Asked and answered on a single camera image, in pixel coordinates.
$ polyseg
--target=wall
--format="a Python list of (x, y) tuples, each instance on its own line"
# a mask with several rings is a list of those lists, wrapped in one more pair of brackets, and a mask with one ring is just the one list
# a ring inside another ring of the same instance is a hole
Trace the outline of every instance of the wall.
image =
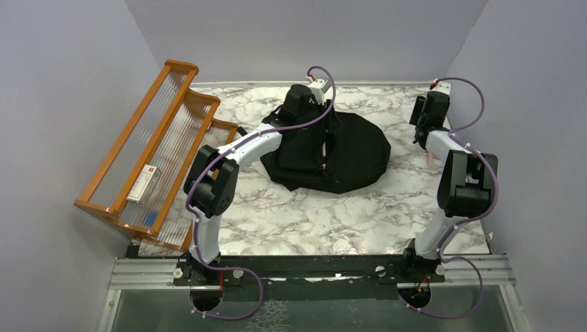
[(198, 82), (446, 74), (486, 0), (126, 0), (155, 59), (194, 62)]
[[(587, 322), (587, 2), (489, 0), (449, 70), (477, 82), (487, 112), (463, 133), (499, 157), (501, 197), (486, 220), (507, 252), (533, 331)], [(451, 120), (478, 112), (453, 87)]]
[(123, 0), (0, 4), (0, 330), (94, 331), (128, 239), (73, 206), (159, 67)]

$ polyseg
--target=white box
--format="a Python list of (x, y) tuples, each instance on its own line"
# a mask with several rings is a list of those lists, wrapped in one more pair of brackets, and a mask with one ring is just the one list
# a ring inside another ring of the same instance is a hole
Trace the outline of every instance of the white box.
[(138, 178), (136, 178), (132, 189), (130, 189), (127, 201), (136, 202), (141, 205), (145, 204), (149, 200), (149, 197), (151, 197), (159, 175), (161, 175), (161, 171), (158, 167), (145, 165)]

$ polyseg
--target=marble surface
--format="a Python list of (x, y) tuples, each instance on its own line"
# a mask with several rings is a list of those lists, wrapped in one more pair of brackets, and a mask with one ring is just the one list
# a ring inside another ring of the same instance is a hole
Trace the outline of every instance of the marble surface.
[[(215, 117), (245, 129), (282, 103), (288, 87), (207, 88), (220, 104)], [(261, 162), (239, 175), (233, 204), (222, 217), (220, 250), (225, 255), (397, 254), (432, 219), (442, 173), (414, 145), (408, 124), (417, 95), (425, 87), (337, 89), (337, 111), (355, 112), (378, 125), (391, 144), (387, 172), (375, 184), (346, 194), (272, 183)], [(488, 253), (479, 222), (467, 225), (446, 253)], [(141, 244), (140, 255), (173, 255)]]

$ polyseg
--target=black garment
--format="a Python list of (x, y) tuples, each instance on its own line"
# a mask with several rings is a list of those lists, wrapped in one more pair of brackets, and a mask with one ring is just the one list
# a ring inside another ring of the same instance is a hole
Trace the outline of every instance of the black garment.
[[(316, 105), (296, 124), (323, 111)], [(279, 149), (261, 157), (261, 162), (271, 180), (290, 191), (305, 187), (342, 194), (371, 185), (387, 170), (389, 142), (378, 126), (355, 113), (332, 109), (312, 126), (282, 134)]]

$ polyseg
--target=purple cable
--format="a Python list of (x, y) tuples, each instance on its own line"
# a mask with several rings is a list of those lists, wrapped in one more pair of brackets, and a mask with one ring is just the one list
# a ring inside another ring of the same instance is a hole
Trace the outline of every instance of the purple cable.
[[(446, 78), (441, 78), (438, 80), (438, 82), (440, 81), (449, 81), (449, 80), (456, 80), (456, 81), (461, 81), (461, 82), (465, 82), (468, 83), (469, 85), (471, 85), (473, 88), (475, 88), (475, 90), (477, 90), (477, 92), (479, 93), (479, 97), (481, 98), (481, 110), (479, 111), (479, 115), (477, 116), (477, 118), (475, 120), (473, 120), (473, 122), (463, 126), (463, 127), (459, 127), (457, 129), (453, 129), (450, 130), (449, 132), (449, 137), (456, 142), (457, 144), (459, 144), (461, 147), (463, 147), (464, 149), (466, 149), (467, 151), (470, 151), (471, 153), (475, 154), (475, 156), (477, 156), (477, 158), (479, 158), (479, 160), (481, 160), (481, 162), (483, 163), (483, 165), (485, 166), (485, 169), (487, 171), (489, 171), (489, 174), (491, 175), (491, 180), (494, 183), (494, 195), (493, 195), (493, 199), (491, 201), (491, 205), (487, 208), (487, 210), (485, 212), (483, 212), (482, 214), (478, 215), (478, 216), (474, 216), (472, 218), (468, 218), (468, 219), (464, 219), (461, 221), (458, 221), (455, 223), (456, 226), (460, 226), (466, 223), (471, 223), (472, 221), (477, 221), (477, 220), (481, 220), (483, 218), (485, 218), (486, 216), (488, 216), (495, 208), (496, 204), (497, 204), (497, 200), (499, 197), (499, 185), (497, 182), (497, 175), (495, 174), (495, 171), (493, 170), (493, 168), (491, 168), (491, 165), (489, 164), (489, 162), (487, 162), (487, 159), (485, 159), (485, 157), (483, 157), (483, 155), (476, 149), (473, 149), (471, 147), (470, 144), (466, 144), (463, 141), (461, 141), (461, 139), (459, 139), (455, 133), (457, 131), (461, 131), (463, 129), (467, 129), (470, 128), (471, 126), (473, 126), (475, 123), (477, 123), (477, 121), (479, 121), (479, 119), (481, 119), (481, 116), (483, 115), (483, 112), (485, 111), (485, 97), (483, 96), (483, 92), (481, 92), (481, 89), (479, 89), (479, 86), (477, 86), (477, 84), (461, 78), (461, 77), (446, 77)], [(448, 230), (446, 230), (446, 232), (442, 235), (442, 237), (440, 238), (440, 241), (438, 241), (438, 245), (436, 245), (436, 248), (442, 248), (442, 245), (444, 245), (444, 242), (451, 236), (452, 232), (454, 231), (453, 228), (449, 228)], [(449, 263), (451, 261), (456, 261), (456, 260), (463, 260), (465, 262), (467, 262), (474, 270), (475, 273), (477, 273), (477, 276), (479, 277), (479, 289), (480, 289), (480, 294), (479, 294), (479, 298), (477, 299), (477, 302), (475, 303), (475, 305), (473, 305), (472, 308), (470, 308), (467, 312), (462, 313), (460, 315), (437, 315), (435, 313), (430, 313), (428, 311), (424, 311), (420, 308), (415, 308), (414, 306), (411, 306), (410, 304), (408, 304), (408, 302), (403, 298), (403, 297), (399, 297), (402, 301), (404, 301), (404, 303), (406, 304), (406, 306), (413, 310), (416, 311), (418, 313), (421, 313), (422, 315), (426, 315), (429, 317), (434, 317), (434, 318), (442, 318), (442, 319), (446, 319), (446, 320), (456, 320), (459, 318), (463, 318), (465, 316), (471, 315), (472, 313), (474, 313), (475, 311), (477, 311), (477, 309), (479, 309), (479, 306), (481, 305), (481, 301), (483, 300), (483, 291), (485, 289), (485, 287), (483, 286), (483, 278), (481, 277), (481, 272), (479, 271), (479, 269), (477, 268), (477, 266), (475, 266), (475, 264), (473, 264), (472, 261), (468, 260), (466, 257), (463, 256), (454, 256), (451, 257), (449, 259), (444, 259), (442, 258), (442, 252), (438, 252), (438, 258), (440, 259), (440, 261), (442, 263)]]
[[(289, 127), (281, 127), (281, 128), (272, 128), (272, 129), (267, 129), (264, 131), (261, 131), (260, 133), (258, 133), (257, 135), (251, 135), (245, 139), (243, 139), (242, 141), (238, 142), (233, 149), (238, 149), (239, 147), (241, 147), (242, 145), (246, 144), (248, 141), (257, 138), (259, 136), (262, 136), (266, 133), (273, 133), (276, 131), (286, 131), (286, 130), (292, 130), (292, 129), (299, 129), (299, 128), (304, 128), (304, 127), (308, 127), (313, 125), (314, 123), (322, 120), (331, 110), (332, 107), (334, 105), (334, 99), (336, 98), (336, 85), (334, 83), (334, 78), (332, 78), (332, 75), (330, 75), (330, 72), (326, 70), (326, 68), (322, 67), (322, 66), (311, 66), (308, 69), (307, 72), (307, 76), (309, 76), (310, 72), (313, 69), (319, 69), (321, 71), (323, 71), (326, 76), (328, 76), (328, 79), (330, 80), (330, 83), (332, 84), (332, 101), (330, 102), (330, 105), (328, 105), (328, 107), (326, 108), (326, 110), (324, 111), (324, 113), (320, 114), (320, 116), (318, 116), (316, 119), (306, 122), (306, 123), (302, 123), (302, 124), (297, 124), (295, 126), (289, 126)], [(204, 171), (202, 171), (202, 173), (198, 176), (198, 178), (196, 179), (196, 181), (194, 182), (194, 185), (192, 186), (192, 188), (190, 189), (190, 192), (188, 193), (188, 198), (186, 199), (186, 209), (188, 209), (188, 211), (190, 211), (191, 213), (195, 214), (195, 216), (197, 218), (199, 218), (198, 215), (198, 211), (196, 211), (191, 205), (190, 202), (192, 201), (192, 197), (194, 196), (194, 192), (196, 191), (196, 188), (198, 187), (198, 185), (200, 184), (200, 182), (202, 181), (202, 179), (204, 178), (204, 176), (208, 173), (208, 171), (210, 171), (214, 165), (216, 165), (222, 158), (224, 158), (225, 156), (229, 155), (230, 153), (232, 153), (233, 149), (229, 149), (225, 152), (223, 152), (222, 154), (218, 155), (218, 157), (216, 157), (214, 160), (212, 160), (212, 162), (210, 164), (208, 164), (208, 166), (204, 169)], [(198, 256), (198, 259), (200, 261), (200, 263), (207, 269), (209, 270), (213, 270), (213, 271), (234, 271), (234, 270), (241, 270), (244, 271), (250, 275), (252, 275), (256, 280), (257, 280), (257, 284), (259, 285), (259, 301), (257, 301), (257, 304), (255, 305), (255, 307), (253, 308), (253, 310), (249, 311), (248, 313), (244, 314), (244, 315), (240, 315), (240, 316), (223, 316), (223, 315), (217, 315), (215, 313), (206, 313), (206, 312), (202, 312), (200, 310), (198, 310), (192, 301), (192, 296), (190, 295), (190, 305), (192, 306), (193, 312), (199, 313), (201, 315), (208, 316), (208, 317), (212, 317), (212, 318), (217, 318), (219, 320), (242, 320), (244, 318), (247, 318), (248, 316), (251, 316), (252, 314), (256, 313), (259, 308), (261, 307), (261, 303), (263, 302), (263, 284), (261, 282), (261, 278), (259, 278), (259, 276), (254, 273), (252, 270), (249, 270), (248, 268), (231, 268), (231, 267), (226, 267), (226, 268), (217, 268), (214, 266), (209, 266), (206, 261), (204, 260), (204, 258), (201, 255), (199, 246), (198, 246), (198, 223), (194, 222), (194, 230), (192, 232), (192, 235), (194, 237), (194, 245), (196, 247), (196, 254)]]

